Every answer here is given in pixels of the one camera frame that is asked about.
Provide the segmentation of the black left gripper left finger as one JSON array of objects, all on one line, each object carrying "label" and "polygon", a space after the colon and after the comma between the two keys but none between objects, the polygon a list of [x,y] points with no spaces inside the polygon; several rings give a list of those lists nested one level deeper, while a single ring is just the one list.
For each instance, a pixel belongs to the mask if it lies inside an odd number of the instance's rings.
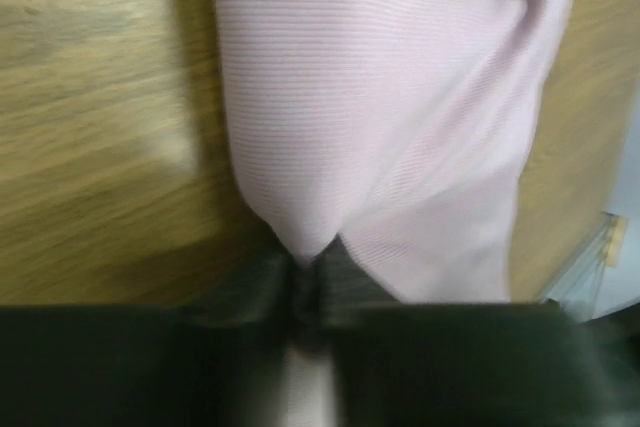
[{"label": "black left gripper left finger", "polygon": [[173,308],[3,308],[2,424],[276,425],[291,267],[269,250]]}]

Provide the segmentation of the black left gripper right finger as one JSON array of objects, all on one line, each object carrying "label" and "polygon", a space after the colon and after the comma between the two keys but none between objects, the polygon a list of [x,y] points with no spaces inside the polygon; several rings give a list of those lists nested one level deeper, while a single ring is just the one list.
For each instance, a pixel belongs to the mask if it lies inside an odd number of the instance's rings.
[{"label": "black left gripper right finger", "polygon": [[340,240],[315,260],[341,426],[635,426],[618,328],[545,304],[403,304]]}]

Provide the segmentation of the pink tank top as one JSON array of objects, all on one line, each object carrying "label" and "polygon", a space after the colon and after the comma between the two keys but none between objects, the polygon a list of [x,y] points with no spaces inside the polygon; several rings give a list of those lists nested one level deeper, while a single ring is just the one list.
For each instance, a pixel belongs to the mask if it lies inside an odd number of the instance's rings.
[{"label": "pink tank top", "polygon": [[214,0],[239,191],[326,298],[505,304],[573,0]]}]

